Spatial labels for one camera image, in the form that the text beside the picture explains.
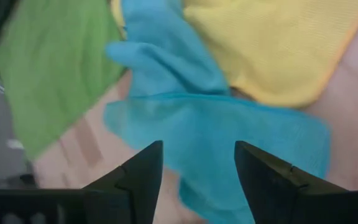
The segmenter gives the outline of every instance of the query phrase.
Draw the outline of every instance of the yellow microfiber cloth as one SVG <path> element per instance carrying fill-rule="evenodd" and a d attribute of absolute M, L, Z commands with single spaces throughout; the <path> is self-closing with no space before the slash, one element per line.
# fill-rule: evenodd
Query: yellow microfiber cloth
<path fill-rule="evenodd" d="M 316 100 L 358 28 L 358 0 L 184 0 L 183 10 L 230 86 L 275 106 Z M 112 11 L 123 26 L 118 0 Z"/>

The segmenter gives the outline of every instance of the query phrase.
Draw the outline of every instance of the wooden table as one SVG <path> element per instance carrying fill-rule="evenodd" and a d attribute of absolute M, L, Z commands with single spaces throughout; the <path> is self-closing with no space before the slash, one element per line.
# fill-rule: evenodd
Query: wooden table
<path fill-rule="evenodd" d="M 124 99 L 130 81 L 130 73 L 125 74 L 35 161 L 42 187 L 82 187 L 135 154 L 106 130 L 101 119 L 106 103 Z M 358 189 L 358 33 L 320 99 L 305 111 L 326 120 L 332 128 L 328 180 L 347 189 Z M 173 172 L 164 171 L 155 223 L 203 223 L 178 201 L 177 180 Z"/>

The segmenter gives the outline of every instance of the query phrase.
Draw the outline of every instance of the microfiber cloth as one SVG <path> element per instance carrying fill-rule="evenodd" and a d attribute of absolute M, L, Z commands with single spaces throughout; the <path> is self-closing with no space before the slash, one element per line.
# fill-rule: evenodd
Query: microfiber cloth
<path fill-rule="evenodd" d="M 21 0 L 0 41 L 0 76 L 14 129 L 35 159 L 123 67 L 104 48 L 120 35 L 106 1 Z"/>
<path fill-rule="evenodd" d="M 234 162 L 247 141 L 324 177 L 329 131 L 298 111 L 232 98 L 222 71 L 183 18 L 177 0 L 125 0 L 127 41 L 107 53 L 133 72 L 129 96 L 110 103 L 104 123 L 134 149 L 163 140 L 179 195 L 211 223 L 252 223 Z"/>
<path fill-rule="evenodd" d="M 112 9 L 123 25 L 119 4 Z M 185 0 L 184 15 L 230 86 L 263 104 L 298 107 L 324 90 L 358 28 L 358 1 Z"/>

